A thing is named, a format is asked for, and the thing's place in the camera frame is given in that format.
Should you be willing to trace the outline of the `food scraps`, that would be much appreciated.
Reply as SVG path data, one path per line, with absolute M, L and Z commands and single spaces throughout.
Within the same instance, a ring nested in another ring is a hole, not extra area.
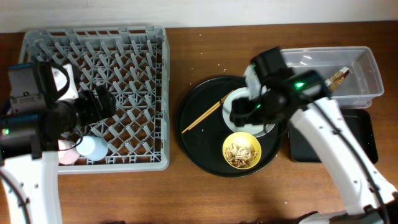
M 239 145 L 231 143 L 223 154 L 226 161 L 233 167 L 247 169 L 254 164 L 259 152 L 251 144 Z

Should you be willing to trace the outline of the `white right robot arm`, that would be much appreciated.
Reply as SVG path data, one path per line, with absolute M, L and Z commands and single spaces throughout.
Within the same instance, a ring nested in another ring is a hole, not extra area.
M 397 189 L 364 153 L 316 71 L 295 75 L 289 68 L 268 72 L 248 66 L 244 78 L 249 100 L 257 100 L 248 115 L 266 124 L 287 118 L 313 147 L 343 198 L 342 212 L 312 212 L 296 223 L 397 223 Z

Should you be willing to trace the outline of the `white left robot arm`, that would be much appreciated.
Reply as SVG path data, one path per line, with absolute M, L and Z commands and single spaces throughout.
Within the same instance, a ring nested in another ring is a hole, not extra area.
M 105 85 L 62 97 L 75 86 L 79 69 L 50 62 L 8 70 L 11 95 L 1 111 L 1 180 L 12 223 L 61 223 L 58 139 L 77 126 L 116 113 Z

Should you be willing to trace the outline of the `yellow bowl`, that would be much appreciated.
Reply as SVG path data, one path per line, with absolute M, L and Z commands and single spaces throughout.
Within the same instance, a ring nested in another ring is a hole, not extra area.
M 224 140 L 222 153 L 231 167 L 248 170 L 260 161 L 262 149 L 260 142 L 253 135 L 237 132 Z

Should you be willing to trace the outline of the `light blue plastic cup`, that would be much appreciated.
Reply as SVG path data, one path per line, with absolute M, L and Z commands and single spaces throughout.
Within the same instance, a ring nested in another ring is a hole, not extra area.
M 77 152 L 91 161 L 100 161 L 108 153 L 107 142 L 96 136 L 83 136 L 76 146 Z

